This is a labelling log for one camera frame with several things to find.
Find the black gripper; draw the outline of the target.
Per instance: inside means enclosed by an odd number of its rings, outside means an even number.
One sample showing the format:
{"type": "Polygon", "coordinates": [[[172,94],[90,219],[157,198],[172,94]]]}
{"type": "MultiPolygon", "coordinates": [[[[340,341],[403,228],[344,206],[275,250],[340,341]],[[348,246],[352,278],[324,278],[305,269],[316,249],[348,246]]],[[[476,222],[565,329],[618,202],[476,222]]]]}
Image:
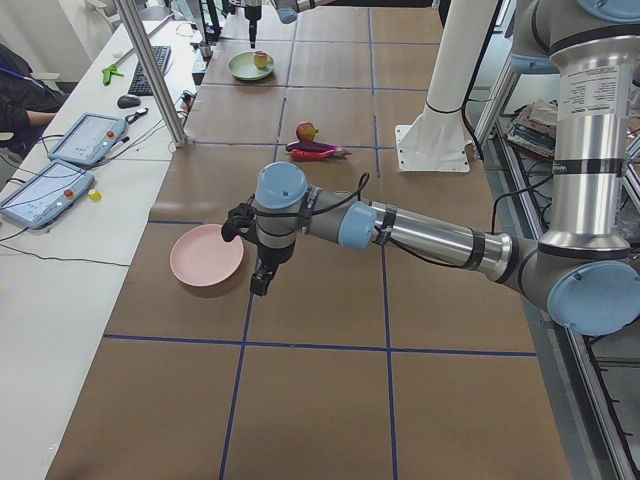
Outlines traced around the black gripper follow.
{"type": "Polygon", "coordinates": [[[278,267],[286,263],[293,255],[296,235],[260,236],[255,235],[255,245],[259,258],[259,266],[251,277],[250,291],[265,296],[275,277],[278,267]]]}
{"type": "Polygon", "coordinates": [[[250,48],[254,49],[257,41],[258,21],[262,17],[262,1],[245,0],[244,14],[249,21],[250,48]]]}

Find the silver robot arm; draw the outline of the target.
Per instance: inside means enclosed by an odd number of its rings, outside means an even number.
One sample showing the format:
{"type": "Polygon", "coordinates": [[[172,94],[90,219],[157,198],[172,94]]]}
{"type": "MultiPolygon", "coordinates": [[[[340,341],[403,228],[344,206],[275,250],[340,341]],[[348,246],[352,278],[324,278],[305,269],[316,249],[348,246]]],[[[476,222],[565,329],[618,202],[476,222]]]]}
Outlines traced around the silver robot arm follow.
{"type": "Polygon", "coordinates": [[[318,6],[329,4],[329,0],[244,0],[239,6],[244,10],[244,16],[249,22],[248,36],[250,48],[256,48],[258,22],[262,18],[262,8],[270,4],[276,11],[279,20],[283,24],[290,24],[297,20],[298,15],[304,11],[315,9],[318,6]]]}
{"type": "Polygon", "coordinates": [[[299,234],[363,249],[392,244],[417,258],[478,271],[520,293],[557,324],[583,335],[614,333],[639,314],[639,274],[616,226],[625,170],[633,64],[639,54],[635,1],[521,1],[512,64],[560,77],[552,164],[552,217],[537,240],[480,232],[310,185],[294,164],[259,174],[249,235],[265,295],[299,234]]]}

